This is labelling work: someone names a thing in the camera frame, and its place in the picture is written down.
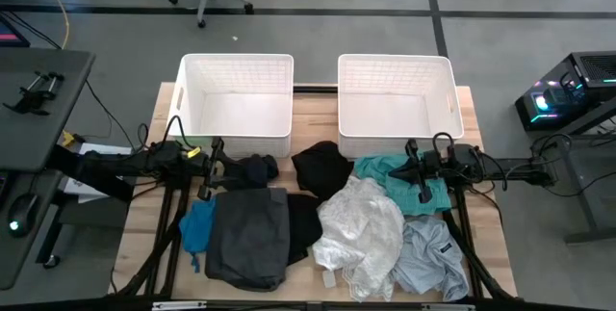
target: white crumpled cloth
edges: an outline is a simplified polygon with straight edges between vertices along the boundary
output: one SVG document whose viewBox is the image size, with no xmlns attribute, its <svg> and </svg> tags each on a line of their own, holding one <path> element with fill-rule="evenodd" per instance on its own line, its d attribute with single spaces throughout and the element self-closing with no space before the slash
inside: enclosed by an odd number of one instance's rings
<svg viewBox="0 0 616 311">
<path fill-rule="evenodd" d="M 330 271 L 343 269 L 350 296 L 391 300 L 390 271 L 402 250 L 404 216 L 385 189 L 371 178 L 350 176 L 343 189 L 319 208 L 323 228 L 313 244 L 317 264 Z"/>
</svg>

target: blue cloth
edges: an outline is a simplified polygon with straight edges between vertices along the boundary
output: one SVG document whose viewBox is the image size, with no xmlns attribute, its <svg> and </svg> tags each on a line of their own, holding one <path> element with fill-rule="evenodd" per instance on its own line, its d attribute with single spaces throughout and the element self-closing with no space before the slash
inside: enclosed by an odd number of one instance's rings
<svg viewBox="0 0 616 311">
<path fill-rule="evenodd" d="M 210 201 L 196 200 L 192 203 L 191 211 L 180 220 L 183 247 L 192 256 L 194 272 L 199 272 L 200 269 L 196 253 L 208 250 L 215 207 L 215 197 Z"/>
<path fill-rule="evenodd" d="M 425 184 L 432 191 L 432 199 L 426 204 L 419 200 L 420 187 L 398 180 L 387 173 L 406 163 L 406 155 L 385 155 L 363 157 L 355 161 L 355 173 L 359 178 L 371 177 L 385 188 L 390 197 L 400 208 L 402 214 L 410 216 L 433 215 L 438 211 L 451 208 L 451 201 L 447 193 L 445 180 L 425 180 Z"/>
</svg>

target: wooden table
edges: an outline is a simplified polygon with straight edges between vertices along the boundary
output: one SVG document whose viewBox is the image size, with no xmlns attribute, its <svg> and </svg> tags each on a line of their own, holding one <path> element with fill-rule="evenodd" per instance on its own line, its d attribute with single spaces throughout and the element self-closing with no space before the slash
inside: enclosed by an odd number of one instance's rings
<svg viewBox="0 0 616 311">
<path fill-rule="evenodd" d="M 458 87 L 457 90 L 465 130 L 464 139 L 460 140 L 460 142 L 483 147 L 475 116 L 471 89 L 468 87 Z M 149 139 L 151 142 L 157 142 L 163 138 L 167 126 L 167 114 L 172 93 L 173 83 L 161 84 L 150 125 Z M 280 175 L 270 184 L 275 187 L 284 187 L 290 193 L 299 192 L 295 181 L 295 169 L 291 156 L 310 147 L 314 143 L 320 141 L 336 142 L 337 140 L 337 95 L 296 94 L 293 107 L 291 154 L 289 158 L 277 160 Z M 200 178 L 194 178 L 191 201 L 196 199 L 197 185 L 201 181 Z M 479 185 L 477 187 L 485 190 L 487 189 L 485 186 L 487 185 Z M 150 186 L 137 187 L 135 192 L 142 191 L 148 187 Z M 118 289 L 121 289 L 128 282 L 152 249 L 163 192 L 163 188 L 152 191 L 131 203 L 115 261 L 114 279 Z M 478 257 L 497 279 L 502 288 L 515 296 L 516 288 L 497 210 L 486 199 L 471 193 L 467 193 L 467 207 Z M 174 212 L 175 208 L 172 208 L 171 217 Z M 204 254 L 200 254 L 199 259 L 201 262 L 201 272 L 194 273 L 193 266 L 191 266 L 191 256 L 184 252 L 184 250 L 181 250 L 173 288 L 174 298 L 352 301 L 349 296 L 348 285 L 340 276 L 340 272 L 336 274 L 336 287 L 324 288 L 321 275 L 323 267 L 317 266 L 312 256 L 287 268 L 287 280 L 276 291 L 269 293 L 243 291 L 232 287 L 226 282 L 210 280 L 203 273 Z M 159 276 L 157 278 L 157 291 L 161 288 L 166 270 L 167 254 L 161 260 Z M 398 285 L 393 297 L 393 301 L 419 302 L 441 300 L 440 293 L 430 291 L 423 295 L 412 295 L 403 292 Z M 383 300 L 381 298 L 369 298 L 368 301 Z"/>
</svg>

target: gaming computer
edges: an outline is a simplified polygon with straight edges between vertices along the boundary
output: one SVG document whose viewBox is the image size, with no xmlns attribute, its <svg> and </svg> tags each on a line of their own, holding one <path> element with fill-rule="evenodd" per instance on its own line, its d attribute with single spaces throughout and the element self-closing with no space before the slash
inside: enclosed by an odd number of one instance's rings
<svg viewBox="0 0 616 311">
<path fill-rule="evenodd" d="M 616 95 L 616 51 L 574 52 L 515 102 L 527 131 L 556 130 Z"/>
</svg>

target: laundry pile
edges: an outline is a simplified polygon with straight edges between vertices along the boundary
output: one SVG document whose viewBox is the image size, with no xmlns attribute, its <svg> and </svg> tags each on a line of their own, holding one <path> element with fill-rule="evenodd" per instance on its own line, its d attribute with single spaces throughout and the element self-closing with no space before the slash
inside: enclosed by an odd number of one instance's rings
<svg viewBox="0 0 616 311">
<path fill-rule="evenodd" d="M 337 144 L 317 143 L 292 157 L 299 188 L 314 196 L 268 188 L 278 175 L 271 156 L 227 162 L 228 192 L 195 201 L 180 223 L 184 249 L 196 272 L 198 253 L 207 251 L 209 278 L 248 291 L 278 288 L 311 246 L 318 265 L 342 270 L 357 301 L 390 300 L 396 283 L 414 294 L 436 289 L 444 301 L 463 298 L 463 254 L 447 225 L 430 216 L 450 208 L 447 186 L 427 180 L 432 199 L 420 203 L 417 185 L 388 175 L 406 160 L 369 156 L 353 164 Z"/>
</svg>

